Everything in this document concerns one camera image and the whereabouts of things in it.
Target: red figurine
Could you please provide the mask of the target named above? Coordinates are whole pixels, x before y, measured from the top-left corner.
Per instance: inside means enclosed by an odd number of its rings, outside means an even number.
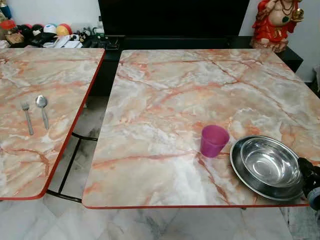
[[[252,47],[270,48],[275,53],[285,50],[288,45],[287,32],[293,33],[297,22],[304,18],[304,11],[298,8],[298,2],[301,0],[262,0],[252,26]]]

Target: cup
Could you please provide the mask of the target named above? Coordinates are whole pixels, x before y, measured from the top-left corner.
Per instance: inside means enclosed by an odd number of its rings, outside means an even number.
[[[208,125],[202,129],[201,153],[208,158],[214,158],[229,141],[228,132],[217,125]]]

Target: table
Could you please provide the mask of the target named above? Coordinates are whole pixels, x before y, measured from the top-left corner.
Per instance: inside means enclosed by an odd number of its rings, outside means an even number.
[[[42,197],[50,183],[105,50],[0,49],[0,200]],[[37,95],[48,99],[45,129]],[[30,136],[21,102],[30,105]]]
[[[240,182],[230,148],[244,136],[265,135],[319,164],[319,106],[268,50],[125,50],[82,203],[91,209],[281,205]],[[199,153],[201,130],[210,124],[230,134],[213,159]]]

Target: stainless steel spoon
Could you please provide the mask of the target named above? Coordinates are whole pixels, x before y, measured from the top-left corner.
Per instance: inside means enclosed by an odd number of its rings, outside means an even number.
[[[41,108],[41,111],[42,111],[42,119],[43,119],[43,122],[44,122],[44,126],[45,126],[45,129],[49,129],[49,122],[48,122],[48,117],[47,117],[47,114],[45,112],[45,106],[47,106],[48,104],[48,100],[46,99],[45,96],[42,96],[42,95],[39,95],[36,97],[35,99],[35,105],[38,107],[38,108]]]

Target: red table edge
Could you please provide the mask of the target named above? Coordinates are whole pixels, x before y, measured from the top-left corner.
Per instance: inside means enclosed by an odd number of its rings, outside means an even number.
[[[278,204],[278,205],[169,205],[169,206],[86,206],[87,209],[232,209],[232,208],[281,208],[309,207],[309,204]]]
[[[68,142],[69,142],[69,138],[70,138],[70,136],[71,136],[71,133],[73,132],[73,130],[74,130],[75,126],[76,126],[76,123],[77,123],[77,121],[78,121],[78,118],[79,118],[79,116],[80,116],[80,114],[81,114],[81,112],[82,112],[82,110],[83,110],[83,107],[84,107],[84,105],[85,105],[85,102],[86,102],[86,100],[87,100],[87,98],[88,98],[88,96],[89,96],[90,90],[91,90],[92,86],[93,86],[94,83],[95,83],[95,80],[96,80],[98,71],[99,71],[99,69],[100,69],[100,67],[101,67],[101,64],[102,64],[104,58],[105,58],[105,55],[106,55],[106,51],[104,51],[103,54],[102,54],[102,56],[101,56],[100,62],[99,62],[98,66],[97,66],[97,68],[96,68],[96,70],[95,70],[95,73],[94,73],[94,75],[93,75],[93,77],[92,77],[91,83],[90,83],[90,85],[89,85],[89,87],[88,87],[88,89],[87,89],[87,91],[86,91],[86,93],[85,93],[85,95],[84,95],[84,98],[83,98],[82,103],[81,103],[81,105],[80,105],[80,107],[79,107],[79,109],[78,109],[78,112],[77,112],[76,115],[75,115],[75,118],[74,118],[74,120],[73,120],[73,123],[72,123],[70,129],[69,129],[69,132],[68,132],[68,134],[66,135],[66,137],[65,137],[65,139],[64,139],[64,142],[63,142],[63,145],[62,145],[62,147],[61,147],[61,150],[60,150],[60,152],[59,152],[59,154],[58,154],[58,157],[56,158],[56,161],[55,161],[55,163],[54,163],[54,165],[53,165],[53,167],[52,167],[52,169],[51,169],[51,172],[50,172],[50,174],[49,174],[49,177],[47,178],[47,180],[46,180],[46,182],[45,182],[45,184],[44,184],[44,187],[43,187],[42,191],[41,191],[39,194],[35,195],[35,196],[25,196],[25,197],[14,197],[14,196],[11,196],[11,197],[0,197],[0,200],[17,200],[17,201],[18,201],[18,200],[35,200],[35,199],[40,199],[40,198],[42,198],[42,197],[45,195],[45,193],[46,193],[46,191],[47,191],[47,189],[48,189],[48,187],[49,187],[49,184],[50,184],[50,182],[51,182],[51,180],[52,180],[52,178],[53,178],[53,176],[54,176],[54,174],[55,174],[55,171],[56,171],[56,169],[57,169],[57,167],[58,167],[58,164],[59,164],[59,162],[60,162],[60,160],[61,160],[61,158],[62,158],[62,155],[63,155],[63,153],[64,153],[64,151],[65,151],[65,148],[66,148],[66,146],[67,146],[67,144],[68,144]]]

